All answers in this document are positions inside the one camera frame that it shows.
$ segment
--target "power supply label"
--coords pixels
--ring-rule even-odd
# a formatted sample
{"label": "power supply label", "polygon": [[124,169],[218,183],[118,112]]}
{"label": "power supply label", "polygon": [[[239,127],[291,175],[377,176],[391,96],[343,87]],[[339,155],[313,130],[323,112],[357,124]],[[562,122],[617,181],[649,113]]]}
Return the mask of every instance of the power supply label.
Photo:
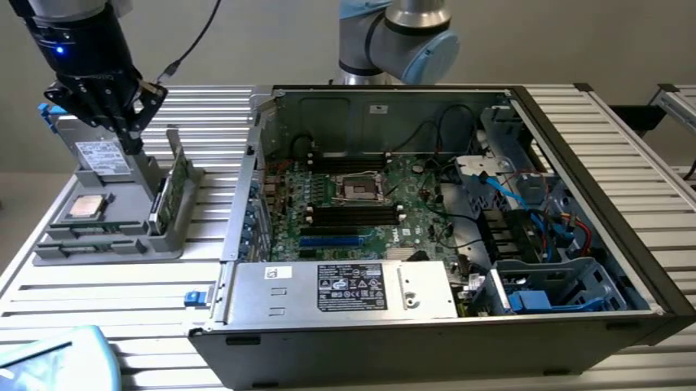
{"label": "power supply label", "polygon": [[322,312],[387,309],[382,264],[318,265],[317,307]]}

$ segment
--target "warning label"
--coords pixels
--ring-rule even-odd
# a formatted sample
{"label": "warning label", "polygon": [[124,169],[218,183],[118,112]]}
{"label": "warning label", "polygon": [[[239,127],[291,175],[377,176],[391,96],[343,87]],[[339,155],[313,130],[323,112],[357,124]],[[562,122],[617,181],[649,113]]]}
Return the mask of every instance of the warning label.
{"label": "warning label", "polygon": [[128,164],[119,147],[109,141],[75,143],[93,172],[99,175],[128,174]]}
{"label": "warning label", "polygon": [[387,309],[381,264],[317,267],[317,306],[322,312]]}

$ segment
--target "sticker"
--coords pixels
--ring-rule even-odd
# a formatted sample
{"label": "sticker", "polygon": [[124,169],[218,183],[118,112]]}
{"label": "sticker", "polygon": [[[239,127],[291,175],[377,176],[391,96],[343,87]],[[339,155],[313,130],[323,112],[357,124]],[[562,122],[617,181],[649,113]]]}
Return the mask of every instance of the sticker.
{"label": "sticker", "polygon": [[267,267],[263,279],[291,279],[293,266]]}
{"label": "sticker", "polygon": [[386,104],[373,104],[370,106],[370,114],[387,114],[389,106]]}
{"label": "sticker", "polygon": [[317,268],[317,307],[319,311],[387,309],[382,264],[318,265]]}
{"label": "sticker", "polygon": [[119,147],[111,141],[75,143],[91,170],[99,175],[130,174]]}

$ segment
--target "white wall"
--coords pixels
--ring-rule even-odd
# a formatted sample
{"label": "white wall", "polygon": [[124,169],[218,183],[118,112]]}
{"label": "white wall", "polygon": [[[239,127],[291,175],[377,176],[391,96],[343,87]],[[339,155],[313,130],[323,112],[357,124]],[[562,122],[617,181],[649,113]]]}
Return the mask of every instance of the white wall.
{"label": "white wall", "polygon": [[[155,77],[190,45],[214,0],[136,0],[122,20],[138,67]],[[337,63],[337,0],[224,0],[171,84],[322,82]],[[589,82],[612,103],[644,103],[659,82],[696,83],[693,0],[450,0],[462,38],[449,82]],[[73,166],[35,107],[52,80],[20,20],[0,2],[0,170]],[[696,138],[659,152],[685,164]]]}

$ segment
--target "black cable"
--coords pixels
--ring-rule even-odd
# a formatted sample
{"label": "black cable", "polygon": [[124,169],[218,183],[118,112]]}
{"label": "black cable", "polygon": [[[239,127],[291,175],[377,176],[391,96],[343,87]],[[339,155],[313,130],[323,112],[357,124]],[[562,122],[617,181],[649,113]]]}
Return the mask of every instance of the black cable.
{"label": "black cable", "polygon": [[451,250],[454,250],[457,248],[472,246],[474,243],[482,242],[482,239],[480,238],[480,239],[476,239],[472,242],[465,243],[465,244],[462,244],[459,246],[450,246],[447,244],[443,244],[442,243],[442,234],[445,233],[446,230],[447,230],[447,228],[445,228],[442,231],[439,231],[439,234],[437,236],[437,244],[439,244],[443,248],[450,248]]}
{"label": "black cable", "polygon": [[290,140],[290,150],[288,150],[290,159],[295,159],[295,144],[301,138],[306,138],[310,141],[310,143],[314,144],[314,137],[310,135],[310,133],[297,134],[295,137]]}
{"label": "black cable", "polygon": [[688,170],[687,175],[684,175],[685,181],[688,181],[692,178],[693,172],[696,172],[696,160],[693,161],[692,168]]}
{"label": "black cable", "polygon": [[[427,173],[427,175],[425,176],[423,178],[423,182],[421,183],[421,188],[418,189],[418,196],[421,195],[421,192],[422,190],[425,189],[425,183],[427,182],[427,180],[430,179],[430,176],[435,173],[435,171],[442,171],[445,169],[447,169],[450,166],[454,166],[454,163],[449,163],[446,165],[443,165],[442,167],[439,167],[438,169],[430,171]],[[466,216],[463,214],[455,214],[455,213],[446,213],[446,212],[441,212],[439,210],[434,210],[430,205],[427,205],[427,200],[423,200],[423,205],[425,205],[425,208],[431,211],[434,214],[437,214],[438,216],[442,216],[442,217],[461,217],[461,218],[465,218],[466,220],[472,221],[472,222],[477,222],[476,218],[470,217],[470,216]]]}
{"label": "black cable", "polygon": [[383,194],[383,196],[385,196],[385,197],[391,196],[391,193],[393,193],[393,192],[395,191],[395,189],[398,189],[398,188],[399,188],[399,185],[395,185],[394,187],[391,187],[391,190],[387,191],[387,192]]}
{"label": "black cable", "polygon": [[391,148],[391,152],[398,152],[413,141],[413,139],[415,138],[415,136],[418,136],[418,133],[421,133],[421,131],[425,129],[425,126],[427,124],[431,124],[435,127],[435,129],[437,129],[437,123],[431,119],[427,119],[423,122],[421,122],[421,124],[418,125],[418,127],[413,131],[413,133],[409,136],[409,138],[403,141],[403,143],[401,143],[394,148]]}
{"label": "black cable", "polygon": [[218,9],[219,9],[219,4],[220,3],[222,3],[222,0],[218,0],[215,2],[214,10],[210,13],[210,17],[207,18],[207,22],[206,22],[206,25],[203,26],[203,30],[198,34],[198,37],[196,37],[194,43],[191,44],[191,46],[188,47],[186,52],[182,54],[182,56],[171,64],[168,64],[167,67],[164,68],[164,72],[162,72],[160,76],[156,78],[156,84],[162,83],[162,78],[164,76],[167,76],[167,77],[174,76],[174,73],[176,73],[176,71],[179,70],[179,66],[184,62],[186,57],[188,57],[188,55],[191,54],[191,52],[196,48],[198,44],[200,43],[200,40],[206,36],[207,29],[210,29],[210,25],[212,24],[215,16],[218,15]]}
{"label": "black cable", "polygon": [[442,111],[442,114],[439,115],[439,119],[437,120],[437,140],[435,140],[435,153],[438,153],[442,149],[442,122],[445,121],[445,116],[449,113],[450,110],[455,108],[463,108],[470,115],[470,136],[474,137],[474,132],[477,130],[477,116],[474,114],[474,111],[470,109],[470,107],[466,104],[457,103],[450,105],[445,111]]}

